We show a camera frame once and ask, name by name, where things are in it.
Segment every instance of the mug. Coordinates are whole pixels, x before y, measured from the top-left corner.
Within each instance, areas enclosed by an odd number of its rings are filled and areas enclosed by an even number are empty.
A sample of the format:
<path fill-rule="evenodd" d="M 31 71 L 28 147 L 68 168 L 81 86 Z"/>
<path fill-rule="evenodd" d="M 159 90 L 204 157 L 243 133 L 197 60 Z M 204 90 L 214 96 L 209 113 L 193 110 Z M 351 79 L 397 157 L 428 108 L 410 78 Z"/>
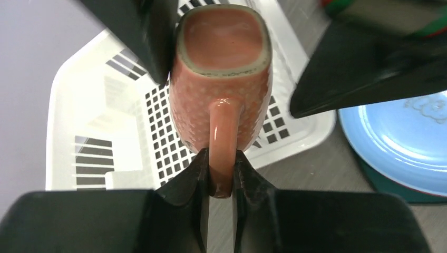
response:
<path fill-rule="evenodd" d="M 209 148 L 210 195 L 231 196 L 236 150 L 258 136 L 272 86 L 267 26 L 253 9 L 207 5 L 187 12 L 176 33 L 171 117 L 183 144 Z"/>

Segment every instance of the basket slot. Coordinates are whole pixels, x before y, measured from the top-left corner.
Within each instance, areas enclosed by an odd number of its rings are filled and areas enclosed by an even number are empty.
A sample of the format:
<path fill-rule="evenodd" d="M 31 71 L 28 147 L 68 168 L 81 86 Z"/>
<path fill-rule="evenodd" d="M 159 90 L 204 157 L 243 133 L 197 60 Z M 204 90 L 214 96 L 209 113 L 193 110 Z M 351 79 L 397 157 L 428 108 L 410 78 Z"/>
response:
<path fill-rule="evenodd" d="M 147 74 L 141 61 L 127 48 L 107 61 L 106 64 L 135 81 Z"/>
<path fill-rule="evenodd" d="M 183 145 L 175 131 L 170 117 L 168 93 L 169 85 L 162 89 L 152 89 L 145 96 L 160 185 L 175 177 L 195 157 Z"/>
<path fill-rule="evenodd" d="M 272 144 L 290 136 L 282 116 L 283 114 L 279 109 L 275 97 L 271 96 L 263 129 L 259 136 L 262 140 L 267 140 L 268 144 Z"/>
<path fill-rule="evenodd" d="M 191 9 L 194 9 L 194 8 L 200 7 L 200 6 L 204 6 L 204 5 L 212 5 L 212 4 L 216 4 L 216 2 L 213 0 L 190 0 L 190 1 L 187 1 L 185 4 L 183 4 L 179 8 L 178 13 L 180 16 L 182 16 L 183 14 L 190 11 Z"/>
<path fill-rule="evenodd" d="M 114 171 L 112 142 L 75 137 L 76 189 L 105 190 L 104 175 Z"/>

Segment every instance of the gray countertop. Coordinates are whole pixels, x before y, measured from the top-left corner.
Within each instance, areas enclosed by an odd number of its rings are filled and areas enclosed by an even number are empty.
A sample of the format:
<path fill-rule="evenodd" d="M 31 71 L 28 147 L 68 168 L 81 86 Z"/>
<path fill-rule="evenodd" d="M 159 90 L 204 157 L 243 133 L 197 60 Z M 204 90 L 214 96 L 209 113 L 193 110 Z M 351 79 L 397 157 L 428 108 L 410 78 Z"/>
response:
<path fill-rule="evenodd" d="M 316 0 L 279 0 L 306 53 L 327 26 Z M 56 71 L 103 26 L 70 0 L 0 1 L 0 216 L 43 190 L 48 100 Z M 371 191 L 339 125 L 320 146 L 259 170 L 279 188 Z M 412 206 L 434 252 L 447 252 L 447 206 Z M 211 200 L 209 252 L 231 252 L 231 200 Z"/>

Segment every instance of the mug handle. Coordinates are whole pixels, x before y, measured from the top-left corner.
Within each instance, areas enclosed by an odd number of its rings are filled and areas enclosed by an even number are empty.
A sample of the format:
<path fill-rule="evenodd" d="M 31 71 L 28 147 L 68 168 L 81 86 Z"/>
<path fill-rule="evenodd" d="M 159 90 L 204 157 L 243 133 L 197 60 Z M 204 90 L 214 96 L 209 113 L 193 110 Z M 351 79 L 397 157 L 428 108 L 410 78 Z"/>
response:
<path fill-rule="evenodd" d="M 233 187 L 239 120 L 244 104 L 239 99 L 219 99 L 209 105 L 210 196 L 228 198 Z"/>

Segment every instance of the plastic basket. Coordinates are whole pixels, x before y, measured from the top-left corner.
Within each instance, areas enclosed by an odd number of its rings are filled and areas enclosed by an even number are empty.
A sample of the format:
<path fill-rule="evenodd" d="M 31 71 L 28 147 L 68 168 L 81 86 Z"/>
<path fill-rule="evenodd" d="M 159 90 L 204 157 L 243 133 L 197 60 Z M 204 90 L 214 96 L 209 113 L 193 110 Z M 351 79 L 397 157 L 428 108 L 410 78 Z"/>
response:
<path fill-rule="evenodd" d="M 216 0 L 180 1 L 179 16 Z M 289 97 L 308 58 L 278 3 L 230 1 L 256 9 L 269 26 L 274 84 L 263 130 L 246 156 L 255 168 L 321 143 L 335 112 L 303 119 L 288 113 Z M 46 189 L 158 188 L 194 154 L 170 119 L 167 88 L 159 88 L 138 59 L 107 30 L 59 69 L 50 96 Z"/>

